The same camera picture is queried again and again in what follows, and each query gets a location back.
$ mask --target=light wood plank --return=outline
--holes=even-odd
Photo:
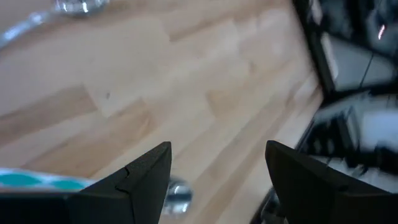
[[[0,2],[0,29],[48,7]],[[287,0],[114,0],[15,41],[0,74],[0,167],[100,179],[171,141],[195,196],[161,224],[247,223],[266,141],[295,146],[322,100]]]

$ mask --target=teal patterned object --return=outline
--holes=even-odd
[[[0,187],[5,188],[79,191],[95,182],[95,180],[78,177],[65,177],[28,170],[0,168]]]

